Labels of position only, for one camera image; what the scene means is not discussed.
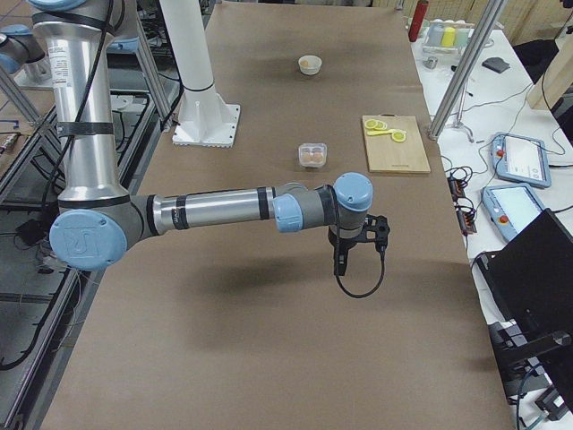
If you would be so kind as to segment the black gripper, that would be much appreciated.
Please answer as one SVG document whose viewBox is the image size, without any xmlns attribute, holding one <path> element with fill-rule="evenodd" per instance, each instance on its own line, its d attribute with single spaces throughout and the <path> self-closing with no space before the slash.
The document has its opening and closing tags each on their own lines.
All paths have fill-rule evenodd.
<svg viewBox="0 0 573 430">
<path fill-rule="evenodd" d="M 333 271 L 336 276 L 344 276 L 346 274 L 348 249 L 351 249 L 357 244 L 357 238 L 361 235 L 362 229 L 362 227 L 353 229 L 341 228 L 337 231 L 336 225 L 329 226 L 328 239 L 334 248 Z"/>
</svg>

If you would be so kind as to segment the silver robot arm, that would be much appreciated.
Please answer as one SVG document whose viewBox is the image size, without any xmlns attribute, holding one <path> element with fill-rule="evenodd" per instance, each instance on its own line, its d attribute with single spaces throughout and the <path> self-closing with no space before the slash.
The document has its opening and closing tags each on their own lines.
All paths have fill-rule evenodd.
<svg viewBox="0 0 573 430">
<path fill-rule="evenodd" d="M 1 29 L 1 66 L 9 74 L 23 69 L 36 82 L 51 76 L 44 49 L 32 31 L 23 24 L 8 25 Z"/>
<path fill-rule="evenodd" d="M 366 176 L 345 173 L 313 190 L 289 183 L 170 197 L 129 193 L 118 173 L 106 52 L 136 37 L 135 2 L 34 1 L 31 8 L 34 32 L 47 43 L 62 146 L 57 166 L 65 187 L 49 230 L 59 260 L 99 271 L 170 230 L 272 219 L 282 233 L 328 227 L 334 271 L 344 273 L 348 250 L 372 223 Z"/>
</svg>

